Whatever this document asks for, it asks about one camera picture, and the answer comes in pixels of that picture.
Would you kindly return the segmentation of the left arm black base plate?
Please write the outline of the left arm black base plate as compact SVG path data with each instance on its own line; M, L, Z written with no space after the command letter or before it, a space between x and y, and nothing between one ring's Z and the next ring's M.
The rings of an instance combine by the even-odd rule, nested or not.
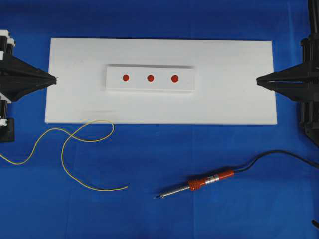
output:
M0 143L14 142L14 118L7 119L7 126L0 127Z

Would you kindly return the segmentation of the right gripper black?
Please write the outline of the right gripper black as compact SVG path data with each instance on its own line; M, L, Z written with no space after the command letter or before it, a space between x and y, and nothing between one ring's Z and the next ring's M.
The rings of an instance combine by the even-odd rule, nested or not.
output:
M319 130L319 40L302 40L303 63L258 77L257 85L301 104L301 123L305 132Z

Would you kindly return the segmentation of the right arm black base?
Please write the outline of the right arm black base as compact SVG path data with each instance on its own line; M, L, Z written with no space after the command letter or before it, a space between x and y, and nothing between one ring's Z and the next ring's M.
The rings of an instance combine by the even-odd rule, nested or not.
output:
M305 136L317 147L319 147L319 124L309 123L303 125Z

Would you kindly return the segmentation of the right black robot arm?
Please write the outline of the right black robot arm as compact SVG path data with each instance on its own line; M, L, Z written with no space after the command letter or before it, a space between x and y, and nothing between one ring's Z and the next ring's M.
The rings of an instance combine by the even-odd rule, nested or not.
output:
M301 103L305 132L319 128L319 2L308 1L310 35L301 41L303 62L256 79L257 85Z

